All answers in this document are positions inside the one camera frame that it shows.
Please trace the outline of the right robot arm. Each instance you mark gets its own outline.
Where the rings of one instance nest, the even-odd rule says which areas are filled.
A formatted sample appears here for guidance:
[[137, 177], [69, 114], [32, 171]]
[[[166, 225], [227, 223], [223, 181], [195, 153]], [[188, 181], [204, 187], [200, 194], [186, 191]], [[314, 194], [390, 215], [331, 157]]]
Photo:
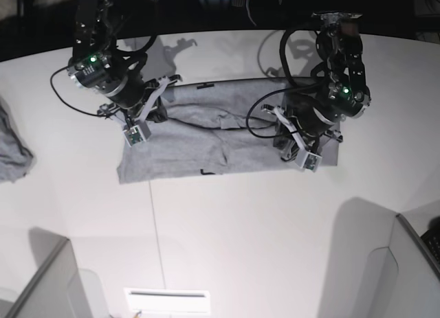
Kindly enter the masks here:
[[121, 113], [123, 122], [132, 125], [144, 113], [148, 121], [164, 122], [167, 114], [159, 90], [168, 86], [168, 78], [145, 82], [141, 74], [157, 35], [139, 49], [119, 49], [118, 34], [129, 18], [116, 0], [79, 0], [72, 55], [63, 71], [79, 87], [94, 89], [110, 100], [109, 107], [92, 117]]

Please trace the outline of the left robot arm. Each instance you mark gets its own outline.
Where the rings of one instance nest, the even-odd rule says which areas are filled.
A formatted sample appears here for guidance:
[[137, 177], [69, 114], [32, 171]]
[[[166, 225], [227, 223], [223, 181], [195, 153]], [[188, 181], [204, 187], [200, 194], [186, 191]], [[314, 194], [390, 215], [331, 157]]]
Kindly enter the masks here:
[[346, 117], [362, 116], [371, 105], [362, 61], [363, 43], [358, 13], [319, 12], [316, 50], [321, 59], [310, 72], [309, 84], [297, 82], [287, 62], [287, 44], [298, 27], [286, 29], [279, 43], [281, 67], [288, 87], [264, 95], [247, 112], [245, 127], [256, 107], [276, 118], [276, 132], [269, 136], [285, 163], [315, 170], [322, 162], [322, 139], [342, 142], [336, 126]]

